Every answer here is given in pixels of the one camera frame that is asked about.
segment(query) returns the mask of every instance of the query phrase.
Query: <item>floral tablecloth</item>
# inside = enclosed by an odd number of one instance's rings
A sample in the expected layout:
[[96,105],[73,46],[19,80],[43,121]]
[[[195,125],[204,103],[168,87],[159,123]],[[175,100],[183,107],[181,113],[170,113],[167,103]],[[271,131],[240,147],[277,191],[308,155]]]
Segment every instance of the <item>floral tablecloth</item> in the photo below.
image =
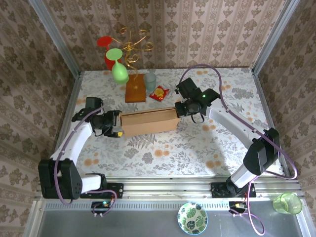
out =
[[[185,69],[140,70],[154,72],[157,85],[170,89],[162,102],[150,97],[145,103],[125,103],[125,85],[114,83],[109,71],[84,72],[75,112],[85,106],[87,96],[103,99],[106,110],[133,112],[174,106],[180,95],[174,92]],[[219,69],[227,104],[256,125],[267,128],[265,114],[248,68]],[[202,90],[218,92],[219,81],[211,69],[194,69],[187,73]],[[150,175],[229,175],[241,164],[246,148],[218,122],[206,119],[194,124],[182,118],[177,130],[135,137],[108,138],[91,136],[83,147],[77,168],[84,173],[129,177]],[[281,173],[277,161],[271,171]]]

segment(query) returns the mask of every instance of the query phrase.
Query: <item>wall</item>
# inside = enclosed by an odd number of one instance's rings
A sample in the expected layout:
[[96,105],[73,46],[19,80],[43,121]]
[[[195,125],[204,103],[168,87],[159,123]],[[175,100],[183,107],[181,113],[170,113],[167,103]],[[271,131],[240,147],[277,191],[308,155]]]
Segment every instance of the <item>wall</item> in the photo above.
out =
[[155,48],[138,68],[185,68],[196,63],[249,67],[285,0],[45,0],[82,71],[104,70],[99,37],[122,27],[150,32]]
[[27,0],[0,1],[0,236],[22,236],[74,79]]
[[301,0],[259,73],[316,223],[316,0]]

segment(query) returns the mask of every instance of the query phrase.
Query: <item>brown cardboard box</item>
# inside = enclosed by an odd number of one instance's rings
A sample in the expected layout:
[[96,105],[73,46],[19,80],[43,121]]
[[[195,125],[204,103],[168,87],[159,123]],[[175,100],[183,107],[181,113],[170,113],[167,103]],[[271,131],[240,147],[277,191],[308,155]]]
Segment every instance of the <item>brown cardboard box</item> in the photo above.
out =
[[122,129],[127,137],[175,130],[179,121],[175,107],[121,115]]

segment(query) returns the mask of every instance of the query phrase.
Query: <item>red snack bag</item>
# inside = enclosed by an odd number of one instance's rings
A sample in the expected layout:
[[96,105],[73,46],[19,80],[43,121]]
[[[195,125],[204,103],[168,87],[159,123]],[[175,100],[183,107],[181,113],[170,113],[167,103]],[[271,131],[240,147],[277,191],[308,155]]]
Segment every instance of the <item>red snack bag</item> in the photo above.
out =
[[161,101],[167,95],[168,91],[169,89],[164,90],[162,86],[160,85],[153,91],[153,93],[150,94],[149,97],[152,97],[155,100]]

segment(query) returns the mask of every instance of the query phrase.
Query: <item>patterned bowl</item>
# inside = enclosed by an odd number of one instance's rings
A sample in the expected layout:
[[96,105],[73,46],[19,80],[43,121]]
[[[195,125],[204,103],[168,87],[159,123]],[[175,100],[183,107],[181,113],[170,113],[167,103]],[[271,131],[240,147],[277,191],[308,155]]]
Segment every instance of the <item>patterned bowl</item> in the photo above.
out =
[[188,202],[180,207],[178,224],[187,234],[201,234],[207,226],[207,213],[200,204]]

